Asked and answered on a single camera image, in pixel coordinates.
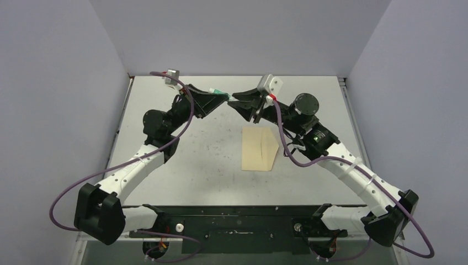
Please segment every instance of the white arm link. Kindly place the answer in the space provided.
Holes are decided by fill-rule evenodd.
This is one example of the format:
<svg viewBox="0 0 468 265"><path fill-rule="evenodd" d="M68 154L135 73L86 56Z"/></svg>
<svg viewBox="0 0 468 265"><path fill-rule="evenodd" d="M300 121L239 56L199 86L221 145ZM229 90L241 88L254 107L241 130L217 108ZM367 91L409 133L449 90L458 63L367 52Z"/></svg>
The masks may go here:
<svg viewBox="0 0 468 265"><path fill-rule="evenodd" d="M132 160L155 150L157 150L155 146L142 145ZM130 193L148 177L151 172L163 164L164 153L158 152L148 158L143 158L140 161L119 169L112 175L98 182L98 184L101 185L99 189L109 194L112 192L117 193L117 198L120 199L123 205Z"/></svg>
<svg viewBox="0 0 468 265"><path fill-rule="evenodd" d="M320 219L330 230L347 230L349 235L365 234L361 221L370 212L369 207L331 206Z"/></svg>
<svg viewBox="0 0 468 265"><path fill-rule="evenodd" d="M375 216L382 216L387 214L385 207L390 205L391 207L395 204L381 191L379 190L367 177L357 171L354 167L359 166L370 174L374 180L378 181L396 200L400 199L398 188L388 184L386 181L377 176L372 170L362 164L360 158L354 157L344 146L344 144L333 144L327 149L329 156L336 156L346 159L353 163L353 166L349 166L345 163L341 163L335 160L323 160L318 163L319 166L330 171L332 174L338 177L346 186L348 186L354 193L356 193L369 207L370 211Z"/></svg>
<svg viewBox="0 0 468 265"><path fill-rule="evenodd" d="M158 217L155 211L144 206L125 208L123 211L125 215L125 227L123 232L150 229L153 227Z"/></svg>

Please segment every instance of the black metal plate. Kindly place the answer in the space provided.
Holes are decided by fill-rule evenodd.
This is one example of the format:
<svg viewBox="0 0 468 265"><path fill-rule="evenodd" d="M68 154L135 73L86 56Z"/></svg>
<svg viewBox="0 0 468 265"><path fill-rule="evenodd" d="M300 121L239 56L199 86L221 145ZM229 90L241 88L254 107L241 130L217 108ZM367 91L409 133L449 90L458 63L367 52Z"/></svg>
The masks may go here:
<svg viewBox="0 0 468 265"><path fill-rule="evenodd" d="M203 243L201 253L273 253L291 252L309 254L294 224L303 222L307 237L331 237L320 221L311 216L321 205L308 206L158 206L165 212L164 222L175 231L178 223L184 224L184 236ZM131 232L130 237L151 237ZM196 243L183 242L183 253L192 253Z"/></svg>

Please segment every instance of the gray wall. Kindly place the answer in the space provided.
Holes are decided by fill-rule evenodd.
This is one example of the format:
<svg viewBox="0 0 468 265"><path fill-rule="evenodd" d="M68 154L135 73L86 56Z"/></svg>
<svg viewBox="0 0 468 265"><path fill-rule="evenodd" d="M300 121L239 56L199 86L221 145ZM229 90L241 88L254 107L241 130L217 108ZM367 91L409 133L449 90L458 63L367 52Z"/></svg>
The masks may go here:
<svg viewBox="0 0 468 265"><path fill-rule="evenodd" d="M373 169L420 196L416 219L436 256L412 264L468 258L467 12L465 0L393 0L348 80Z"/></svg>
<svg viewBox="0 0 468 265"><path fill-rule="evenodd" d="M67 264L77 234L47 212L103 168L128 85L87 0L0 2L0 264ZM58 205L72 225L76 191Z"/></svg>
<svg viewBox="0 0 468 265"><path fill-rule="evenodd" d="M347 76L390 0L91 0L131 75Z"/></svg>

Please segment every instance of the screw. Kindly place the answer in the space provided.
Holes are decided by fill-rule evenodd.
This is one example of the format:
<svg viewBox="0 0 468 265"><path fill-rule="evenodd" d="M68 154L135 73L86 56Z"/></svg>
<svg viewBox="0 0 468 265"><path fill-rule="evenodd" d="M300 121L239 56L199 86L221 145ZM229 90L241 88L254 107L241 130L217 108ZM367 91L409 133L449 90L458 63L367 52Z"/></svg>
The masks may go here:
<svg viewBox="0 0 468 265"><path fill-rule="evenodd" d="M302 230L302 225L297 223L294 225L294 231L300 232Z"/></svg>
<svg viewBox="0 0 468 265"><path fill-rule="evenodd" d="M184 231L184 225L183 224L176 224L175 225L175 230L177 231L177 233L180 233L180 232Z"/></svg>

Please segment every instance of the tan paper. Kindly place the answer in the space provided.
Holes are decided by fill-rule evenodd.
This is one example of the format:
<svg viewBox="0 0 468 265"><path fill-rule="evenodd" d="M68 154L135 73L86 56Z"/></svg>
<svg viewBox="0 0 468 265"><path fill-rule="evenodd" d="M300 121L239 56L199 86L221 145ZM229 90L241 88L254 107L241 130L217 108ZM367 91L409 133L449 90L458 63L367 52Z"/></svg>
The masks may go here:
<svg viewBox="0 0 468 265"><path fill-rule="evenodd" d="M242 170L272 170L278 148L278 142L270 128L243 127Z"/></svg>

